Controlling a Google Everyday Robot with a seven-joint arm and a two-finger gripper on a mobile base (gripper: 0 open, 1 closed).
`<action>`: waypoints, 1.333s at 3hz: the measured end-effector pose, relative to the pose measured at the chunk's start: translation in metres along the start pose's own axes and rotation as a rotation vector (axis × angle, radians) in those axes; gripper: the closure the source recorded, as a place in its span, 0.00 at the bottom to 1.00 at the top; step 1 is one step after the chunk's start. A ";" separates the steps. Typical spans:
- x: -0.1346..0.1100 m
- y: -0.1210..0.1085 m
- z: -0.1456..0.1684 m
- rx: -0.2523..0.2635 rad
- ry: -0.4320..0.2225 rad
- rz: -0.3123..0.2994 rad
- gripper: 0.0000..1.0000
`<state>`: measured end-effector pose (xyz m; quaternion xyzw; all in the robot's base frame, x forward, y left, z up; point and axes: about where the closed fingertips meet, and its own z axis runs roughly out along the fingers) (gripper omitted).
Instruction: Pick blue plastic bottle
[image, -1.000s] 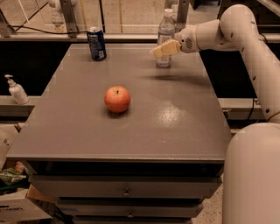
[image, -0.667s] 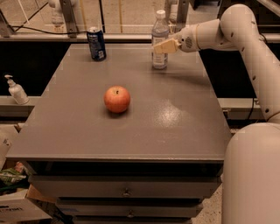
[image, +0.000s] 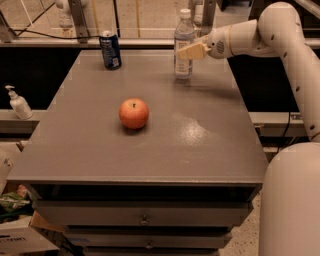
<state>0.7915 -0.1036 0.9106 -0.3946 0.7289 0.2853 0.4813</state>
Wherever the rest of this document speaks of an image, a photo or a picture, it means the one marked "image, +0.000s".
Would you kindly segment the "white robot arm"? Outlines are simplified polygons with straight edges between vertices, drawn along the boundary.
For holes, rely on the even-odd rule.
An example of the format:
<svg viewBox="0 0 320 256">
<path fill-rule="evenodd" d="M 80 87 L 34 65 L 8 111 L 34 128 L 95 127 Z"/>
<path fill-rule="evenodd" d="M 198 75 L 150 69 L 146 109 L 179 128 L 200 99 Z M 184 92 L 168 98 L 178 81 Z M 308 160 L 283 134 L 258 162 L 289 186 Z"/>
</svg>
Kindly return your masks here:
<svg viewBox="0 0 320 256">
<path fill-rule="evenodd" d="M 257 19 L 214 29 L 175 55 L 181 60 L 280 59 L 308 140 L 280 150 L 266 169 L 258 255 L 320 256 L 320 60 L 296 8 L 272 3 Z"/>
</svg>

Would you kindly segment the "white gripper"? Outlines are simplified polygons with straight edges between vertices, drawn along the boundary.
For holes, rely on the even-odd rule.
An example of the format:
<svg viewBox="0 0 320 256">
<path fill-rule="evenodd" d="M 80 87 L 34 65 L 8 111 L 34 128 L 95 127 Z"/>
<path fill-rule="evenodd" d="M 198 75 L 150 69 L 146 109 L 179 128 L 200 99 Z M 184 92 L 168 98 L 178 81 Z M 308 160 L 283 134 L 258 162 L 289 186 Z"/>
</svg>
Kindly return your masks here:
<svg viewBox="0 0 320 256">
<path fill-rule="evenodd" d="M 179 49 L 176 55 L 181 60 L 203 59 L 207 53 L 216 59 L 228 58 L 231 56 L 228 36 L 228 27 L 215 28 L 208 35 L 195 38 L 193 44 Z"/>
</svg>

